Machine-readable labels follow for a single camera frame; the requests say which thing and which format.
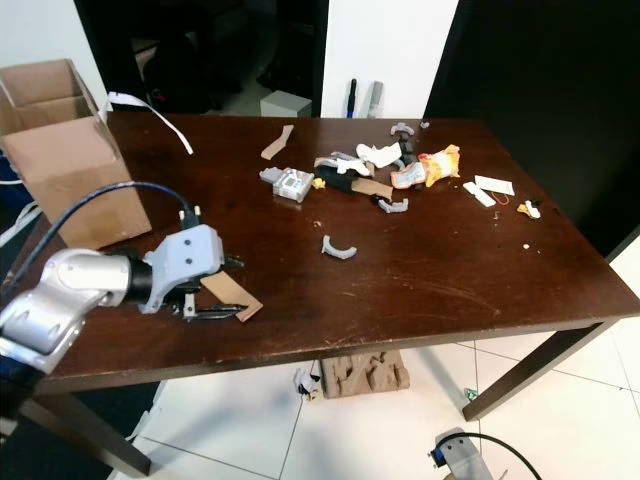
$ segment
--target white wall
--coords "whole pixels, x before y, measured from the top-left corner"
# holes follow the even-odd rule
[[[378,117],[421,118],[458,0],[330,0],[322,116],[366,117],[371,84],[384,83]]]
[[[70,58],[96,99],[107,92],[73,0],[0,0],[0,67]]]

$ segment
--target yellow object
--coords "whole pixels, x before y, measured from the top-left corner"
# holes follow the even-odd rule
[[[311,182],[311,186],[313,186],[313,188],[315,188],[316,190],[324,188],[325,185],[326,185],[326,182],[321,178],[314,178],[313,182]]]
[[[449,145],[444,150],[429,155],[421,153],[418,159],[422,162],[427,172],[425,184],[430,187],[441,178],[459,177],[458,165],[460,163],[460,147]]]

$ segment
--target dark doorway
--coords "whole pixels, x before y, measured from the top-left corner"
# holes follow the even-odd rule
[[[427,106],[476,117],[603,255],[640,224],[640,3],[460,0]]]

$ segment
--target cardboard box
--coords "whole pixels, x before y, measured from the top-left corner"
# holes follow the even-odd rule
[[[70,60],[0,69],[0,132],[9,161],[51,222],[97,188],[131,180]],[[82,207],[60,236],[69,247],[100,248],[150,229],[128,188]]]

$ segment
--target white tile floor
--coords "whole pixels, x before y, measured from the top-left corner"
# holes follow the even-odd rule
[[[612,266],[640,294],[640,239]],[[341,400],[294,393],[296,368],[312,362],[170,380],[134,444],[157,480],[442,480],[448,470],[434,470],[427,452],[460,426],[510,443],[543,478],[640,478],[640,318],[481,421],[464,421],[463,389],[487,388],[546,336],[404,350],[409,390]],[[480,447],[495,478],[531,478],[501,447]]]

